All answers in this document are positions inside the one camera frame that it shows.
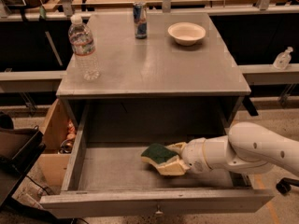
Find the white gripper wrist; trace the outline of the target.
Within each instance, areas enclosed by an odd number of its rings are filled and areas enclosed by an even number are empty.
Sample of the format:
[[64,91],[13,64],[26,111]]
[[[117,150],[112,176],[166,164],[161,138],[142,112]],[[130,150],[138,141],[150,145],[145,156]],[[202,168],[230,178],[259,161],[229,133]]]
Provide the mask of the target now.
[[201,174],[207,171],[207,165],[203,154],[205,138],[193,139],[189,143],[178,142],[166,146],[168,150],[181,155],[158,164],[156,169],[160,175],[179,176],[184,175],[188,170],[190,173]]

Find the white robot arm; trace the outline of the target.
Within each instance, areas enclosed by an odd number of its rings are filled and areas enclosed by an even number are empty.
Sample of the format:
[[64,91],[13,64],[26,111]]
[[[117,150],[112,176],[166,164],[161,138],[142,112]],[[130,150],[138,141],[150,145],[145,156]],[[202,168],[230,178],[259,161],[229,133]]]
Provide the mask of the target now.
[[250,122],[238,122],[221,137],[193,139],[168,149],[176,155],[157,166],[160,175],[202,174],[219,169],[260,174],[274,165],[299,175],[299,142]]

